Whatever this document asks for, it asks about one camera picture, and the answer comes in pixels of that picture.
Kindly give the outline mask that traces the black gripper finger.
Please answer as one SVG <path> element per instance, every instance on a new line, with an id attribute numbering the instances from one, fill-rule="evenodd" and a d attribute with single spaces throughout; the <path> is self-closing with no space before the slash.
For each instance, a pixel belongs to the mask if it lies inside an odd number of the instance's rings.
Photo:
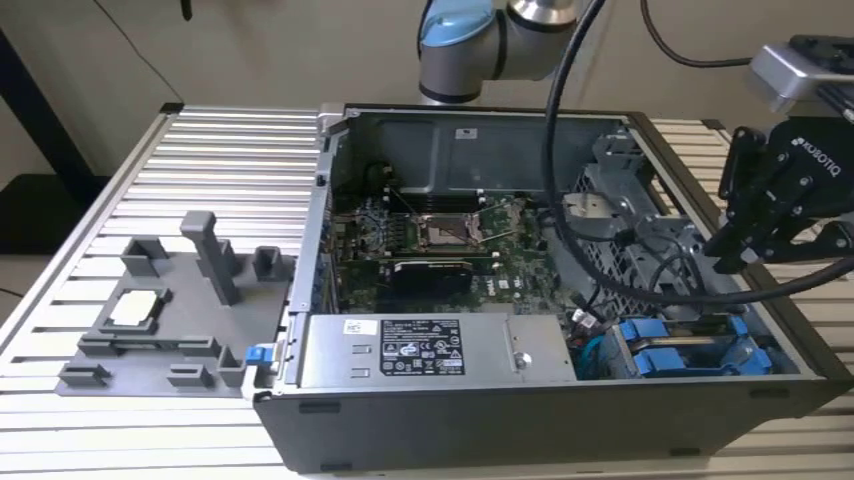
<path id="1" fill-rule="evenodd" d="M 813 224 L 802 216 L 798 197 L 742 197 L 737 202 L 737 217 L 745 239 L 737 265 L 753 263 L 801 263 L 821 259 L 814 240 L 797 244 L 797 235 Z"/>
<path id="2" fill-rule="evenodd" d="M 766 145 L 765 134 L 750 127 L 738 127 L 733 133 L 728 158 L 722 170 L 718 197 L 726 202 L 718 231 L 708 240 L 704 253 L 716 258 L 714 271 L 734 274 L 745 267 L 742 253 L 756 223 L 752 206 L 752 183 Z"/>

